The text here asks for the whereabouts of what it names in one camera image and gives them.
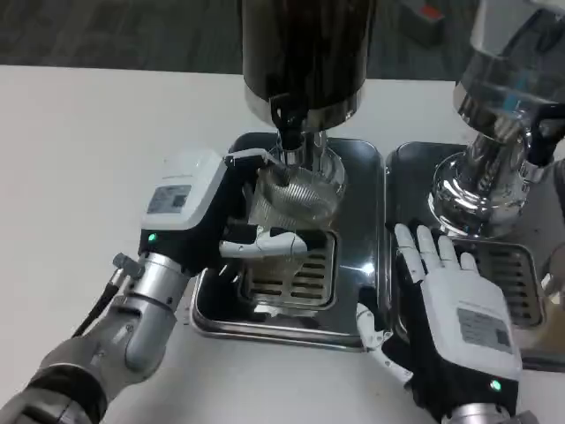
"gray carpet floor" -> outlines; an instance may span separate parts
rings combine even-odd
[[[369,78],[459,77],[478,0],[427,2],[446,17],[431,48],[399,30],[397,0],[379,1]],[[0,64],[241,73],[240,50],[237,0],[0,0]]]

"black cable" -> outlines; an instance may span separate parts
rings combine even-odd
[[[114,296],[116,296],[116,293],[119,290],[120,288],[117,285],[107,283],[106,287],[104,287],[104,291],[102,292],[101,297],[98,298],[96,304],[88,313],[87,318],[85,318],[85,320],[79,325],[79,327],[72,334],[72,336],[73,337],[82,336],[84,332],[88,329],[88,327],[90,327],[90,325],[94,322],[94,320],[96,320],[102,314],[102,312],[104,312],[104,309],[106,309],[106,307],[109,305],[112,299],[114,299]]]

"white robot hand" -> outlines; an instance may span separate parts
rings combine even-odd
[[[448,237],[435,239],[422,225],[415,232],[414,238],[407,226],[394,227],[395,273],[410,361],[401,366],[393,351],[385,359],[375,354],[378,349],[384,353],[395,336],[360,299],[363,343],[438,422],[469,413],[493,422],[509,420],[516,414],[522,361],[502,290],[479,274],[470,254],[457,258]]]

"drip tray grate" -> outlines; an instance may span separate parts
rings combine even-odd
[[[493,241],[453,241],[475,257],[481,276],[502,289],[514,325],[532,328],[542,323],[534,262],[525,247]]]
[[[273,307],[320,309],[334,296],[335,237],[307,256],[247,262],[243,296]]]

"white table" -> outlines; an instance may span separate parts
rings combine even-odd
[[[361,110],[331,134],[383,155],[411,140],[466,142],[453,86],[367,81]],[[272,131],[243,88],[240,76],[0,67],[0,403],[83,319],[113,255],[135,255],[163,157]],[[520,406],[560,422],[563,391],[563,375],[524,372]],[[126,390],[106,421],[432,422],[362,353],[222,341],[183,325],[154,378]]]

